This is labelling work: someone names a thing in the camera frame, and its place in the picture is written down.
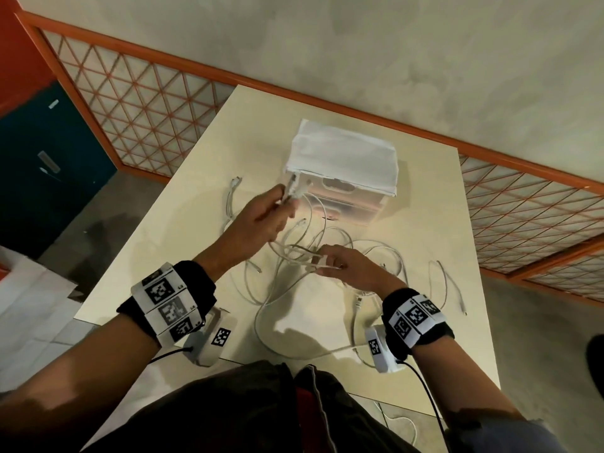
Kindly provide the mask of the right wristband with marker tags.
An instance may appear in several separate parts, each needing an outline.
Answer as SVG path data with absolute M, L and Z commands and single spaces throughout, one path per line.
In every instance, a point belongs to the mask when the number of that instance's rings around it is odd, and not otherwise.
M 386 344 L 397 362 L 404 362 L 418 345 L 445 336 L 455 339 L 441 310 L 411 288 L 397 289 L 383 299 L 382 320 Z

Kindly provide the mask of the black round object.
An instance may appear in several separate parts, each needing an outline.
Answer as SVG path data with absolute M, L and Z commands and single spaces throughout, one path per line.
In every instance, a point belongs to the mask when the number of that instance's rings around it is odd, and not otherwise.
M 604 334 L 593 336 L 586 346 L 586 363 L 591 379 L 604 399 Z

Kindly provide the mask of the left wristband with marker tags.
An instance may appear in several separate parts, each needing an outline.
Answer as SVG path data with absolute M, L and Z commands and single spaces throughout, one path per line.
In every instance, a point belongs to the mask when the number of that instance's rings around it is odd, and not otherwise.
M 165 263 L 132 286 L 131 296 L 117 313 L 128 316 L 163 349 L 205 326 L 216 303 L 215 289 L 199 264 Z

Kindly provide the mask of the orange lattice fence panel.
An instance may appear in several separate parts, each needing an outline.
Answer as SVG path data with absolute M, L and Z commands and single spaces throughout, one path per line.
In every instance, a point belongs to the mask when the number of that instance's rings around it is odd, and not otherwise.
M 481 271 L 604 306 L 604 184 L 458 155 Z
M 220 72 L 45 19 L 16 18 L 117 169 L 167 183 L 231 96 Z

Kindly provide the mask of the white sheets on floor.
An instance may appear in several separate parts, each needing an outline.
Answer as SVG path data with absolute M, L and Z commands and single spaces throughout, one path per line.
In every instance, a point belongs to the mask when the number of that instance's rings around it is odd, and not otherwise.
M 50 342 L 80 308 L 76 285 L 34 260 L 0 246 L 0 362 L 27 342 Z

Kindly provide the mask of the teal cabinet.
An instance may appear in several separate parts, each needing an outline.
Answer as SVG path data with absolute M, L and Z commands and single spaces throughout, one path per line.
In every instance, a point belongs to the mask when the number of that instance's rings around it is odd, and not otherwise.
M 0 246 L 38 258 L 117 168 L 54 82 L 0 118 Z

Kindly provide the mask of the person's right hand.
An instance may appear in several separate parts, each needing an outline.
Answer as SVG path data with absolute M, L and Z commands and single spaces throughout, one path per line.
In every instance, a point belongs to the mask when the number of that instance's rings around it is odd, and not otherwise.
M 397 290 L 408 287 L 400 278 L 390 274 L 359 251 L 340 245 L 322 246 L 313 256 L 312 263 L 321 267 L 347 266 L 345 280 L 340 281 L 360 291 L 373 292 L 381 300 Z

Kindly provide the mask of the person's grey sleeve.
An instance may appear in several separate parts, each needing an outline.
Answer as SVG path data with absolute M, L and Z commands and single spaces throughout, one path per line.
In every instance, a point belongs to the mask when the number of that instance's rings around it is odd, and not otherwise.
M 568 453 L 541 420 L 483 417 L 445 434 L 451 453 Z

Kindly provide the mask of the person's left forearm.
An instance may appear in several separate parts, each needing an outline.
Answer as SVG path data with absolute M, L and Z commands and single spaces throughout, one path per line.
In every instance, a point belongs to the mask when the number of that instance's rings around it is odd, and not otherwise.
M 0 453 L 79 453 L 160 350 L 118 314 L 0 400 Z

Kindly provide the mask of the person's right forearm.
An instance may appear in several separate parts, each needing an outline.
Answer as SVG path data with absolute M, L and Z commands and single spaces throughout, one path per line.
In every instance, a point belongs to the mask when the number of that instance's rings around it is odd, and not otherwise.
M 486 422 L 526 421 L 454 338 L 417 344 L 411 353 L 451 431 L 470 433 Z

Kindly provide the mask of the clear plastic storage box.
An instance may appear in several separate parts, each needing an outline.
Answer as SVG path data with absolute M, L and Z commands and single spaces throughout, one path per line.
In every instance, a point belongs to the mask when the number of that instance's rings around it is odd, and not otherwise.
M 313 215 L 330 220 L 369 226 L 386 208 L 394 194 L 363 188 L 353 183 L 286 171 L 282 175 L 286 194 Z

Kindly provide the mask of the person's dark clothing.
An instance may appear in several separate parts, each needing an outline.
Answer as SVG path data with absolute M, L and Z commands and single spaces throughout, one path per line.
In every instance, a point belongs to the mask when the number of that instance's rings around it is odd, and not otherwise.
M 190 382 L 82 453 L 420 453 L 335 376 L 259 361 Z

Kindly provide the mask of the wristband with marker tags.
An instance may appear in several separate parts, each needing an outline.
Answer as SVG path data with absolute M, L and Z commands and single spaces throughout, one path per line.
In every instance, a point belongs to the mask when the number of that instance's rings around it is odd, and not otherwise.
M 128 316 L 163 349 L 205 326 L 216 303 L 215 289 L 199 264 L 165 263 L 132 286 L 131 296 L 117 313 Z
M 418 345 L 445 336 L 455 339 L 441 310 L 411 288 L 397 289 L 383 299 L 382 320 L 386 344 L 397 362 L 404 362 Z

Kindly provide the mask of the person's left hand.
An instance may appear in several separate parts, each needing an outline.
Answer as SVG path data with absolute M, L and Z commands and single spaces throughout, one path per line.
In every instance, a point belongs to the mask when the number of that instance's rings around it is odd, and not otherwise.
M 213 282 L 277 239 L 275 209 L 283 201 L 284 192 L 285 186 L 278 183 L 254 197 L 215 243 L 193 258 Z

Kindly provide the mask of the white cloth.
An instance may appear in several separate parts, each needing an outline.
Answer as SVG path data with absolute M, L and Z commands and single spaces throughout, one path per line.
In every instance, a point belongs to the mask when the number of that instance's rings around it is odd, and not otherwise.
M 399 167 L 391 142 L 311 120 L 301 120 L 283 172 L 311 174 L 384 196 L 397 195 Z

